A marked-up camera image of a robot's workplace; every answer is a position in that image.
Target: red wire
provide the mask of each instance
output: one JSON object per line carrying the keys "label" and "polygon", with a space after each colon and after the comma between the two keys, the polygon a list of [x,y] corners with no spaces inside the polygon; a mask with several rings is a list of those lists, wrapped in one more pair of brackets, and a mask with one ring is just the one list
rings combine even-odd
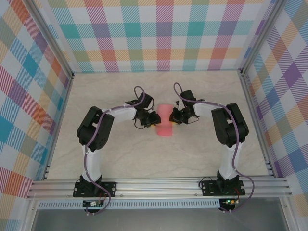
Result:
{"label": "red wire", "polygon": [[235,190],[236,190],[236,192],[237,192],[237,200],[240,198],[240,192],[238,191],[238,189],[237,188],[234,188]]}
{"label": "red wire", "polygon": [[99,202],[101,203],[101,197],[102,197],[102,193],[100,193],[100,199],[99,199]]}

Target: wire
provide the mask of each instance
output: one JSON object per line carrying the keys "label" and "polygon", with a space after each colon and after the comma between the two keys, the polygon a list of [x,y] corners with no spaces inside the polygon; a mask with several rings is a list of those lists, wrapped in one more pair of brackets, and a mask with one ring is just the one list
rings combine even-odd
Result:
{"label": "wire", "polygon": [[197,122],[197,121],[200,120],[199,117],[196,117],[196,116],[194,116],[194,117],[197,118],[197,120],[195,120],[195,121],[193,121],[193,122],[190,122],[190,123],[188,123],[188,124],[193,124],[194,122]]}
{"label": "wire", "polygon": [[234,190],[236,190],[236,192],[237,192],[237,201],[240,199],[240,192],[238,191],[238,189],[237,188],[234,188]]}
{"label": "wire", "polygon": [[191,102],[191,103],[206,103],[206,104],[209,104],[209,105],[222,107],[222,108],[224,108],[224,109],[227,111],[227,113],[229,114],[229,116],[230,116],[230,118],[231,118],[231,120],[232,120],[232,122],[233,122],[233,124],[234,124],[235,134],[236,134],[236,146],[235,146],[235,150],[234,150],[234,154],[233,154],[233,158],[232,158],[232,167],[233,167],[234,171],[235,171],[239,176],[245,177],[245,178],[249,179],[249,180],[251,181],[251,183],[252,183],[252,190],[251,190],[251,193],[250,193],[249,197],[247,198],[247,200],[246,200],[240,207],[235,208],[233,211],[237,211],[237,210],[243,208],[243,207],[247,204],[247,202],[250,201],[252,195],[254,194],[254,191],[255,191],[255,182],[254,182],[254,180],[253,180],[251,177],[246,176],[246,175],[240,173],[240,172],[236,169],[236,167],[235,167],[235,163],[234,163],[234,162],[235,162],[235,157],[236,157],[237,150],[238,150],[239,144],[240,144],[240,135],[239,135],[239,130],[238,130],[237,124],[236,124],[236,122],[235,122],[235,119],[234,119],[234,117],[233,117],[231,111],[230,111],[225,105],[222,105],[222,104],[219,104],[219,103],[212,103],[212,102],[209,102],[209,101],[187,100],[187,99],[181,97],[180,94],[177,92],[177,90],[176,90],[176,86],[177,86],[177,85],[179,86],[179,88],[181,89],[181,91],[183,91],[181,85],[180,85],[178,82],[175,82],[175,83],[173,84],[173,90],[175,91],[176,95],[177,95],[180,99],[182,99],[183,101],[187,101],[187,102]]}
{"label": "wire", "polygon": [[[138,95],[136,93],[136,89],[134,89],[134,93],[135,93],[136,98],[138,99]],[[146,110],[146,111],[150,111],[150,110],[153,110],[153,109],[154,109],[154,99],[153,99],[152,107],[150,109]]]}
{"label": "wire", "polygon": [[139,128],[139,127],[137,127],[136,123],[137,123],[137,119],[135,119],[134,126],[135,126],[136,128],[138,128],[138,129],[144,129],[144,128],[146,127],[146,126],[144,126],[143,128]]}
{"label": "wire", "polygon": [[102,193],[100,193],[100,199],[99,199],[99,203],[101,204],[101,197],[102,197]]}
{"label": "wire", "polygon": [[211,179],[211,181],[213,181],[213,179],[211,178],[211,177],[203,177],[200,181],[199,181],[199,188],[200,189],[202,189],[202,187],[201,187],[201,182],[203,181],[203,179],[205,179],[205,178],[210,178]]}
{"label": "wire", "polygon": [[95,139],[95,137],[96,137],[96,135],[97,135],[97,133],[98,133],[98,130],[99,130],[100,126],[101,126],[101,123],[102,123],[102,120],[103,120],[103,117],[105,116],[105,114],[107,114],[108,112],[110,112],[110,111],[112,111],[112,110],[115,110],[115,109],[135,107],[135,106],[138,106],[139,104],[141,104],[141,103],[144,101],[144,98],[145,98],[144,89],[143,89],[142,87],[140,87],[140,86],[135,86],[135,87],[134,87],[134,92],[135,92],[135,94],[136,94],[136,88],[140,88],[140,89],[142,90],[142,99],[141,99],[141,101],[138,102],[138,103],[136,103],[136,104],[133,104],[133,105],[117,106],[117,107],[113,107],[113,108],[111,108],[111,109],[108,109],[108,110],[104,111],[104,112],[102,113],[102,115],[101,115],[101,117],[100,117],[98,123],[97,123],[96,129],[95,129],[95,131],[94,131],[94,134],[93,134],[92,138],[90,139],[90,141],[89,141],[89,142],[86,144],[86,146],[85,146],[85,157],[84,157],[83,165],[84,165],[84,169],[85,169],[85,172],[86,172],[86,176],[89,178],[89,180],[91,181],[92,184],[94,184],[94,185],[95,185],[96,187],[98,187],[99,189],[103,190],[103,191],[108,195],[108,197],[109,197],[108,203],[107,203],[103,208],[101,208],[98,212],[96,212],[96,213],[90,213],[90,212],[88,211],[88,208],[86,207],[87,215],[92,215],[92,216],[94,216],[94,215],[97,215],[97,214],[103,212],[103,211],[109,206],[110,201],[111,201],[111,195],[110,195],[110,193],[109,193],[105,188],[103,188],[101,185],[97,184],[97,183],[91,178],[91,176],[90,176],[89,173],[88,173],[88,169],[87,169],[87,157],[88,157],[88,153],[89,153],[89,152],[88,152],[88,147],[89,147],[89,146],[92,144],[92,142],[94,141],[94,139]]}

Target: orange object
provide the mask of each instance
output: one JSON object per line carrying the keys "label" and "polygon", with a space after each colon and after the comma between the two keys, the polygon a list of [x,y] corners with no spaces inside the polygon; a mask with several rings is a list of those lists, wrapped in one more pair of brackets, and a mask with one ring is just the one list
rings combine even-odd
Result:
{"label": "orange object", "polygon": [[161,123],[155,126],[156,133],[159,136],[172,136],[172,123],[169,121],[173,111],[172,104],[160,104],[157,113],[160,116]]}

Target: checkered backdrop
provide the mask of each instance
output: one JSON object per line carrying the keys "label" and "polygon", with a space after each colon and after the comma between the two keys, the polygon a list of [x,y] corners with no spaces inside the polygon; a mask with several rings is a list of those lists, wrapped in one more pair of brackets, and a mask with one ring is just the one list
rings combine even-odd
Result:
{"label": "checkered backdrop", "polygon": [[21,0],[0,0],[0,231],[43,171],[69,79]]}
{"label": "checkered backdrop", "polygon": [[72,69],[95,72],[238,69],[274,1],[36,3]]}
{"label": "checkered backdrop", "polygon": [[254,34],[254,36],[253,36],[253,38],[252,38],[252,40],[251,40],[251,42],[250,42],[250,44],[249,44],[249,47],[248,47],[248,49],[246,50],[246,53],[245,53],[245,55],[244,55],[244,58],[243,58],[243,60],[242,60],[242,62],[241,62],[241,64],[240,64],[240,66],[239,66],[239,69],[242,69],[242,68],[243,68],[243,66],[244,66],[244,64],[245,64],[245,62],[246,62],[248,56],[250,55],[251,50],[252,50],[253,47],[255,46],[256,41],[257,41],[257,39],[259,38],[259,35],[260,35],[261,31],[264,29],[264,26],[265,26],[265,24],[266,24],[266,20],[267,20],[268,17],[270,16],[270,13],[271,13],[271,11],[272,11],[272,9],[273,9],[273,7],[274,7],[276,1],[277,1],[277,0],[271,0],[271,1],[270,1],[269,6],[268,6],[268,8],[266,9],[266,11],[265,11],[265,13],[264,13],[264,16],[263,16],[263,18],[262,18],[262,20],[261,20],[261,22],[260,22],[260,24],[259,24],[259,26],[258,26],[258,28],[257,28],[257,30],[256,30],[256,32],[255,32],[255,34]]}
{"label": "checkered backdrop", "polygon": [[308,227],[308,0],[288,1],[246,78],[275,167]]}

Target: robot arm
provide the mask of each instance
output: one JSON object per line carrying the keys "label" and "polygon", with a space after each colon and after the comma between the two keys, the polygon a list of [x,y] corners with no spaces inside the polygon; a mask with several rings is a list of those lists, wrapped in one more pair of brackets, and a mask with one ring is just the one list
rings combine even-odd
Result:
{"label": "robot arm", "polygon": [[[182,92],[180,96],[187,100],[196,101],[191,90]],[[188,119],[193,116],[205,116],[213,118],[216,137],[221,144],[225,145],[222,163],[217,173],[216,180],[216,185],[220,192],[225,194],[239,185],[239,176],[232,166],[232,158],[236,146],[236,133],[234,124],[232,123],[229,114],[224,108],[206,104],[203,102],[204,100],[199,101],[199,103],[183,101],[184,108],[181,110],[174,108],[173,113],[170,115],[170,121],[176,122],[178,124],[188,124]],[[239,152],[249,131],[237,104],[230,103],[227,105],[227,108],[231,111],[233,117],[235,118],[236,126],[240,135],[240,144],[234,161],[235,166],[237,166],[239,160]]]}
{"label": "robot arm", "polygon": [[[122,108],[107,112],[103,117],[97,136],[87,149],[87,170],[89,176],[94,181],[100,181],[101,149],[106,145],[111,128],[114,124],[133,119],[140,120],[141,124],[145,127],[160,123],[159,115],[155,111],[151,112],[151,109],[148,109],[150,103],[153,101],[153,98],[147,94],[145,94],[145,99],[140,105],[136,107],[125,107],[133,105],[140,100],[141,96],[137,100],[126,102]],[[86,153],[86,144],[92,138],[99,118],[106,110],[107,109],[100,109],[95,106],[90,108],[79,126],[77,136],[79,137],[79,143],[82,145],[83,155]],[[83,180],[90,182],[85,170],[80,177],[80,181]]]}

